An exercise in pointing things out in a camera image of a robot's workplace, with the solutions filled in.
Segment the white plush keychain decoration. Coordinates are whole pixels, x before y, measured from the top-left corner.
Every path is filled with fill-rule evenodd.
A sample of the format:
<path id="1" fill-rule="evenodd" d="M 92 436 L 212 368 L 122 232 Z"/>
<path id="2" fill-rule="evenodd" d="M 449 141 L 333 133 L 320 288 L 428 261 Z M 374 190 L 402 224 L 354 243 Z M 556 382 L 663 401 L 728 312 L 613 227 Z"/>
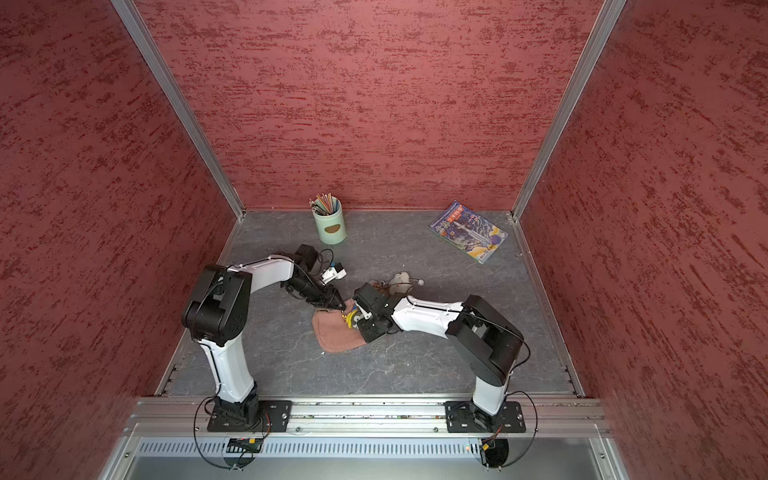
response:
<path id="1" fill-rule="evenodd" d="M 423 279 L 414 278 L 408 272 L 403 271 L 395 274 L 389 281 L 387 291 L 390 295 L 408 295 L 414 288 L 423 287 L 424 285 L 425 281 Z"/>

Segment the pink corduroy shoulder bag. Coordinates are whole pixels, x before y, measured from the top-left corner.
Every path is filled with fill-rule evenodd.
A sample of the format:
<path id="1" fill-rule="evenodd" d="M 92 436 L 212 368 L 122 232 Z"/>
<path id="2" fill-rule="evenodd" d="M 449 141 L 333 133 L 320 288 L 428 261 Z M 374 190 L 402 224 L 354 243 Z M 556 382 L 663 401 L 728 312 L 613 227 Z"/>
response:
<path id="1" fill-rule="evenodd" d="M 312 316 L 316 339 L 326 353 L 342 353 L 366 344 L 360 332 L 347 325 L 346 315 L 353 307 L 354 301 L 348 299 L 343 311 L 318 309 Z"/>

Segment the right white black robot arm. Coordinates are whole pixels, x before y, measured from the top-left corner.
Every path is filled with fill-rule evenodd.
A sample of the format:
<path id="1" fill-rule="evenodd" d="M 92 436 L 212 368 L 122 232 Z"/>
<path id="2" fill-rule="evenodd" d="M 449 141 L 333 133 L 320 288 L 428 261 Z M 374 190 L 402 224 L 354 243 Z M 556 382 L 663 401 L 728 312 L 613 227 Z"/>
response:
<path id="1" fill-rule="evenodd" d="M 475 424 L 485 431 L 495 427 L 526 342 L 490 303 L 477 295 L 463 302 L 432 302 L 408 293 L 384 293 L 371 284 L 357 289 L 353 300 L 361 314 L 357 327 L 367 343 L 396 332 L 446 339 L 475 375 L 470 407 Z"/>

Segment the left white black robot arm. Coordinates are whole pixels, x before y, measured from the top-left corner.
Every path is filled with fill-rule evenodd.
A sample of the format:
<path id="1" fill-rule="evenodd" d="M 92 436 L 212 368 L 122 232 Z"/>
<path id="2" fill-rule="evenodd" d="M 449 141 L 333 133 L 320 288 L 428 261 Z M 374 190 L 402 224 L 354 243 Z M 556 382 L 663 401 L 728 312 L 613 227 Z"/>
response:
<path id="1" fill-rule="evenodd" d="M 345 301 L 334 280 L 346 275 L 330 262 L 318 274 L 320 252 L 303 244 L 252 262 L 203 268 L 182 313 L 182 325 L 203 349 L 215 381 L 212 426 L 219 430 L 257 425 L 265 417 L 256 381 L 247 367 L 242 333 L 252 293 L 277 284 L 289 295 L 321 309 L 343 311 Z"/>

